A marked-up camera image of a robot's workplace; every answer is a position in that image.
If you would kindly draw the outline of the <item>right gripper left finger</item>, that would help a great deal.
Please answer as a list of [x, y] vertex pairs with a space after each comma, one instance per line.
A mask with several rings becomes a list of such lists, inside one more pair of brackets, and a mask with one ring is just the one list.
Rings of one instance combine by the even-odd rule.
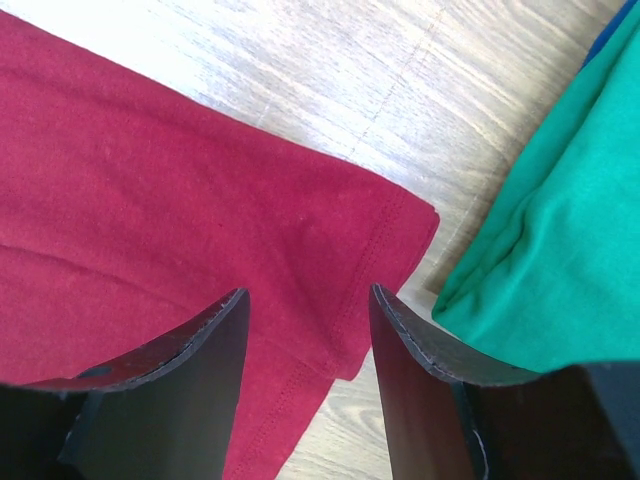
[[76, 377], [3, 385], [2, 477], [220, 478], [249, 317], [249, 293], [237, 289]]

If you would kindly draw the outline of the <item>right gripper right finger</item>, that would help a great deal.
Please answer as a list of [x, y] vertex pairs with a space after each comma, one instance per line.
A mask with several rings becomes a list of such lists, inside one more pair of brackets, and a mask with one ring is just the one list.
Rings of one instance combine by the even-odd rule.
[[635, 479], [639, 366], [538, 374], [491, 358], [374, 285], [370, 331], [397, 479]]

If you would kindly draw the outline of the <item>red t shirt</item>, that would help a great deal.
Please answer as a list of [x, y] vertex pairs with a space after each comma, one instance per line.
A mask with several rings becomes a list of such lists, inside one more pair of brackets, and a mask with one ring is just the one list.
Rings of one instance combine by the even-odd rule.
[[1, 377], [76, 374], [251, 295], [224, 475], [272, 479], [439, 218], [402, 187], [1, 16]]

